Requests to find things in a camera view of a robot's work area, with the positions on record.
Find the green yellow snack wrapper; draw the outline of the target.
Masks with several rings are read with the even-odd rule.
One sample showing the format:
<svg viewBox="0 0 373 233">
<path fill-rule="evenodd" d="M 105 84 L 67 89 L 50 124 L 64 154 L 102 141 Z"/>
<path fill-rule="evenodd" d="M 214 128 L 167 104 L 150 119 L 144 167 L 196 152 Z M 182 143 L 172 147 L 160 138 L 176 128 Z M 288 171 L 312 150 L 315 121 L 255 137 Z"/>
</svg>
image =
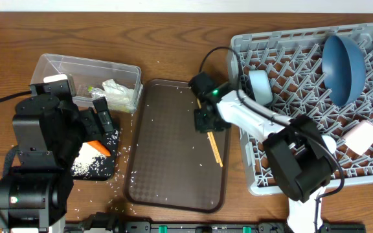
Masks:
<svg viewBox="0 0 373 233">
<path fill-rule="evenodd" d="M 97 88 L 97 87 L 89 86 L 89 87 L 88 87 L 88 91 L 89 91 L 89 93 L 90 93 L 90 95 L 91 95 L 91 98 L 92 98 L 93 100 L 96 100 L 96 99 L 98 99 L 98 98 L 103 98 L 103 97 L 106 97 L 106 96 L 107 96 L 105 90 L 100 89 L 100 88 Z"/>
</svg>

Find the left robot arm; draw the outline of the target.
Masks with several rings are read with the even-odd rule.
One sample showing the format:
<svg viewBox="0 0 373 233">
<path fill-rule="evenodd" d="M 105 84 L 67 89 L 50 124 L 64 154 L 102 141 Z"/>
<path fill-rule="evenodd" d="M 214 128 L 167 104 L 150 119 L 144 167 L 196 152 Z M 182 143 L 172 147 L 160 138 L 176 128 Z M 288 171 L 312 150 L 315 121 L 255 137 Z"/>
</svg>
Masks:
<svg viewBox="0 0 373 233">
<path fill-rule="evenodd" d="M 20 164 L 5 166 L 0 180 L 3 232 L 49 232 L 64 219 L 82 144 L 115 130 L 106 99 L 93 105 L 81 111 L 68 94 L 40 94 L 17 104 L 12 124 Z"/>
</svg>

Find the large blue plate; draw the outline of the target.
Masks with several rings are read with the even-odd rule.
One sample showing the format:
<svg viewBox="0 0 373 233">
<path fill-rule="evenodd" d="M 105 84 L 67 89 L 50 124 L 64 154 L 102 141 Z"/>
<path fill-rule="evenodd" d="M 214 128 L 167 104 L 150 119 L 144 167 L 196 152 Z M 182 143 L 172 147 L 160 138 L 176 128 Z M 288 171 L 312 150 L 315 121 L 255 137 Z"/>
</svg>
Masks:
<svg viewBox="0 0 373 233">
<path fill-rule="evenodd" d="M 356 101 L 365 86 L 366 67 L 359 45 L 351 38 L 330 36 L 322 52 L 325 87 L 338 107 Z"/>
</svg>

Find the orange carrot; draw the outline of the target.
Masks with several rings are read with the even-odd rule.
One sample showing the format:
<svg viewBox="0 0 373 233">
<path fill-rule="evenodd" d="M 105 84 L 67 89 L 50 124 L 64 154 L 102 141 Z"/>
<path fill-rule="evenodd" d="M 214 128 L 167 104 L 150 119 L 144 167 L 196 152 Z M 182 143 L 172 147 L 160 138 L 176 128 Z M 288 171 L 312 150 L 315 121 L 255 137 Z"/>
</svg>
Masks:
<svg viewBox="0 0 373 233">
<path fill-rule="evenodd" d="M 106 157 L 110 157 L 111 156 L 111 153 L 109 152 L 109 150 L 101 142 L 99 142 L 98 140 L 92 140 L 92 141 L 89 141 L 87 143 L 91 147 L 93 147 L 94 149 L 96 149 L 99 153 L 103 154 L 104 156 L 106 156 Z"/>
</svg>

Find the white napkin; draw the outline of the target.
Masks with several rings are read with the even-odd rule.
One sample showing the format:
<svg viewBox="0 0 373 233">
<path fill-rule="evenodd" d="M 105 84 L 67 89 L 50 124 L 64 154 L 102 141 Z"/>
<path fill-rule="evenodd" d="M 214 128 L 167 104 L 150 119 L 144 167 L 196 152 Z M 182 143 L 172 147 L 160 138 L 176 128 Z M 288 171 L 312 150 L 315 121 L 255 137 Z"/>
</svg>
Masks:
<svg viewBox="0 0 373 233">
<path fill-rule="evenodd" d="M 132 111 L 134 109 L 134 89 L 120 85 L 114 79 L 104 81 L 102 87 L 110 108 L 119 111 Z"/>
</svg>

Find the light blue rice bowl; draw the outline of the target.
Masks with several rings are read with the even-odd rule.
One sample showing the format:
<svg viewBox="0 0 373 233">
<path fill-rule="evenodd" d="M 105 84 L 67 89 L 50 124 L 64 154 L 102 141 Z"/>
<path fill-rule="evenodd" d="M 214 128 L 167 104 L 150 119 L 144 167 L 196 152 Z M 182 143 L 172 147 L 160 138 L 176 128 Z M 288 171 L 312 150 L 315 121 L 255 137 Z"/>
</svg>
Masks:
<svg viewBox="0 0 373 233">
<path fill-rule="evenodd" d="M 255 101 L 260 105 L 269 105 L 273 101 L 273 93 L 267 73 L 264 70 L 249 71 L 249 79 Z"/>
</svg>

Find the pink cup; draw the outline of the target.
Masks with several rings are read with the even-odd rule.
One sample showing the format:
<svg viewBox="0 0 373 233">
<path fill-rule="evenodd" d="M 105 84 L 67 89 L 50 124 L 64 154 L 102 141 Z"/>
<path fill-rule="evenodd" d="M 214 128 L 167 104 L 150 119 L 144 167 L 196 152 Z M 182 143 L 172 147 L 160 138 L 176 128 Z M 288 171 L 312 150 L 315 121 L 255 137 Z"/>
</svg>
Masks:
<svg viewBox="0 0 373 233">
<path fill-rule="evenodd" d="M 373 123 L 362 120 L 354 126 L 342 139 L 345 145 L 358 155 L 364 154 L 373 144 Z"/>
</svg>

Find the light blue cup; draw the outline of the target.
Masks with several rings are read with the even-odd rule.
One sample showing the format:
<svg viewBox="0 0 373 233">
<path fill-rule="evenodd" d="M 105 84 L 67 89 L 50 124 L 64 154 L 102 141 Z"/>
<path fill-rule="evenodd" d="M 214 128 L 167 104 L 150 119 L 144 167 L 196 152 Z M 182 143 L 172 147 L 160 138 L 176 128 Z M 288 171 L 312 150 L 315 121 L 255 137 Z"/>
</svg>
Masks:
<svg viewBox="0 0 373 233">
<path fill-rule="evenodd" d="M 337 149 L 336 141 L 329 135 L 322 135 L 322 139 L 326 144 L 326 147 L 328 148 L 329 152 L 331 154 L 334 154 Z"/>
</svg>

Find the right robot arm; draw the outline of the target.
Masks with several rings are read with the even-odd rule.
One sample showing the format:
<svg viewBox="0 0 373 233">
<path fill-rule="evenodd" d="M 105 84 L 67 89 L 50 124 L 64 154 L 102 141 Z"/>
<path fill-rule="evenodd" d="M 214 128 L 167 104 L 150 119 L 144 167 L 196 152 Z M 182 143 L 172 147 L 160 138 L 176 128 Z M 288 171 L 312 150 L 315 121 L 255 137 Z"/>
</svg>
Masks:
<svg viewBox="0 0 373 233">
<path fill-rule="evenodd" d="M 273 178 L 289 199 L 287 225 L 293 232 L 319 232 L 321 201 L 337 169 L 336 161 L 308 116 L 279 115 L 229 83 L 188 84 L 199 102 L 195 127 L 202 133 L 231 124 L 262 143 Z"/>
</svg>

